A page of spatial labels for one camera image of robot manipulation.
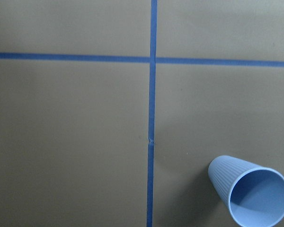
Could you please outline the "light blue ribbed cup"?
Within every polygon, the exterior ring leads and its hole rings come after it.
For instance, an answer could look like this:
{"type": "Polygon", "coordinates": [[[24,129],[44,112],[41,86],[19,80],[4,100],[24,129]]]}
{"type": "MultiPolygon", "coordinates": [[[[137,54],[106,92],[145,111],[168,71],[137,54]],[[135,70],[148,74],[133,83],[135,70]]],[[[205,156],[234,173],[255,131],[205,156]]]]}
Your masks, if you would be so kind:
{"type": "Polygon", "coordinates": [[[278,171],[224,155],[212,160],[208,176],[241,227],[273,227],[284,218],[284,177],[278,171]]]}

